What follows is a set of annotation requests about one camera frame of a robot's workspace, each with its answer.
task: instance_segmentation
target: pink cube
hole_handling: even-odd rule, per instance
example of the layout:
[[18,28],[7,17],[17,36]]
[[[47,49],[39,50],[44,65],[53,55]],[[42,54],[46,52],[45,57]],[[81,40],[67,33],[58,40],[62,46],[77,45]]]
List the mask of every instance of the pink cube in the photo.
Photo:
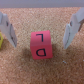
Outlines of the pink cube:
[[52,58],[52,44],[50,31],[38,31],[31,33],[30,49],[33,59]]

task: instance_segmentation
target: block front face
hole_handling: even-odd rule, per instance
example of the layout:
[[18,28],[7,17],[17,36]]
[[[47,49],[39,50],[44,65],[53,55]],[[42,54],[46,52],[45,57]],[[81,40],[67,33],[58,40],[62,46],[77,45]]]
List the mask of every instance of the block front face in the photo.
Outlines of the block front face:
[[51,44],[51,37],[50,31],[38,31],[31,33],[31,46],[36,45],[50,45]]
[[52,58],[52,45],[44,45],[44,46],[32,46],[31,52],[33,59],[47,59]]
[[32,32],[30,49],[33,59],[52,58],[50,31]]
[[0,33],[0,48],[1,48],[2,42],[3,42],[3,37],[2,37],[2,35]]

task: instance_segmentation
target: block top face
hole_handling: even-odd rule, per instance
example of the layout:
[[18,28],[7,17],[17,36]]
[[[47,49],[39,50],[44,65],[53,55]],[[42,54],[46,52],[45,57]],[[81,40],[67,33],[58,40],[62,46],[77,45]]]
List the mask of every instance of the block top face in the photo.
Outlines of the block top face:
[[38,31],[31,33],[31,46],[36,45],[51,45],[50,31]]

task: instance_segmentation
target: yellow block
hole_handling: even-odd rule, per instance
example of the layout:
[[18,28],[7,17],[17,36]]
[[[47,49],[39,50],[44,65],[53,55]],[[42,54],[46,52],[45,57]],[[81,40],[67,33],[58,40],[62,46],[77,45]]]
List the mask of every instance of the yellow block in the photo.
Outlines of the yellow block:
[[3,42],[3,37],[2,37],[2,35],[0,33],[0,49],[1,49],[2,42]]

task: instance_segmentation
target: speckled surface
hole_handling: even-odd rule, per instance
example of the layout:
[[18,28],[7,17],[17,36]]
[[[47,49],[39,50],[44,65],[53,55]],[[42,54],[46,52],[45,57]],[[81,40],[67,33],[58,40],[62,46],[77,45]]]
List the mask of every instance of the speckled surface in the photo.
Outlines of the speckled surface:
[[[18,38],[13,48],[3,35],[0,50],[0,84],[84,84],[84,26],[67,50],[65,26],[79,8],[0,9],[8,14]],[[50,30],[53,58],[33,60],[31,32]]]

